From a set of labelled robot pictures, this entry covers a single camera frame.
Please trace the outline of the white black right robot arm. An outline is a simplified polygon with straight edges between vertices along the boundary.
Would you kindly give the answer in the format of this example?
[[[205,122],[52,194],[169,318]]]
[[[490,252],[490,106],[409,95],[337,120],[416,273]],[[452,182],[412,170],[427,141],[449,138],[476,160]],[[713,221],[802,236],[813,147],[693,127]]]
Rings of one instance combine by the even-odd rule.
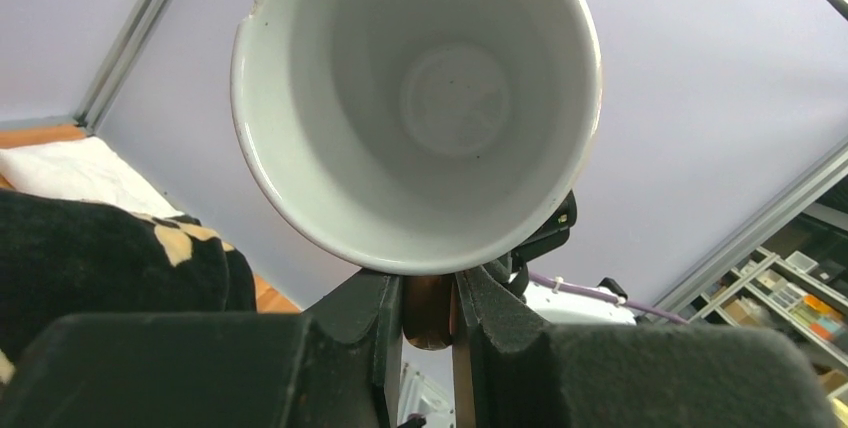
[[[576,197],[569,192],[528,239],[482,269],[548,322],[636,325],[618,282],[566,253],[577,220]]]

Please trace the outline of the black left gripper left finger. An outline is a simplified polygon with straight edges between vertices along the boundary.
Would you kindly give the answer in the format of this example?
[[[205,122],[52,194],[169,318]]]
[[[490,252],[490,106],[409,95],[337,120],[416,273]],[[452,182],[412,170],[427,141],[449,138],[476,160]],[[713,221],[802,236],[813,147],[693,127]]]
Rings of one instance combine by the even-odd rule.
[[[28,349],[5,427],[393,427],[401,280],[363,270],[301,314],[73,315]]]

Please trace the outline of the brown pink mug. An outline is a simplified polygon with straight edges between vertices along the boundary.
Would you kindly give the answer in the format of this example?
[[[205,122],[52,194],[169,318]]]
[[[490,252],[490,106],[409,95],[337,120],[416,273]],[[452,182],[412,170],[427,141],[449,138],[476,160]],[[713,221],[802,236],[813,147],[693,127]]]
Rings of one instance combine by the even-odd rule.
[[[407,278],[404,332],[450,342],[443,276],[529,241],[583,169],[602,61],[586,0],[253,0],[238,144],[324,251]]]

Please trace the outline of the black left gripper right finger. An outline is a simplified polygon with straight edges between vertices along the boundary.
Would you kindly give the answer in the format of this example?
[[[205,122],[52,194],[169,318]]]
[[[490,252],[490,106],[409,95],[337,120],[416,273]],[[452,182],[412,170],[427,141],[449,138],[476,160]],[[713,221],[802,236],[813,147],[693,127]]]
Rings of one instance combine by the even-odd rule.
[[[553,324],[484,270],[456,278],[461,427],[834,427],[806,356],[779,333]]]

